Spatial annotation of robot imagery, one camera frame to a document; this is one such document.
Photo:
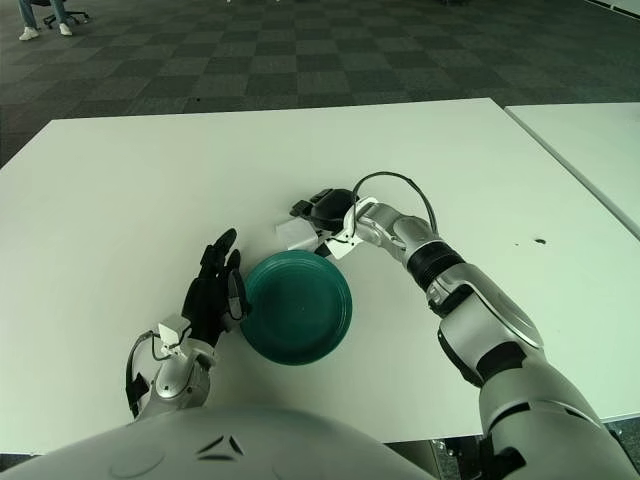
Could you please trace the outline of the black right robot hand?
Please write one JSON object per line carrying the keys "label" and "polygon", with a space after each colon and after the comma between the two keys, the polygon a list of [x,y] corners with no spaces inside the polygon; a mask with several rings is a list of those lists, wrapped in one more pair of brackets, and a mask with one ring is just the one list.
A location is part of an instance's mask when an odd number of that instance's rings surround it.
{"label": "black right robot hand", "polygon": [[344,229],[344,218],[353,207],[351,190],[328,188],[312,196],[309,200],[299,200],[289,212],[293,218],[301,218],[309,223],[318,236],[316,249],[325,249],[323,244],[330,237]]}

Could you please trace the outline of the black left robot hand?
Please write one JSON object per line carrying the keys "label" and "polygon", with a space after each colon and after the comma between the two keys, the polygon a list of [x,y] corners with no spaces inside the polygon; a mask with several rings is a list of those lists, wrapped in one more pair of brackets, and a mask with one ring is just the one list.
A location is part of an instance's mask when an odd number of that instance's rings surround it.
{"label": "black left robot hand", "polygon": [[230,228],[206,246],[182,307],[182,317],[191,325],[190,337],[213,348],[251,311],[240,273],[241,254],[233,249],[236,238],[237,231]]}

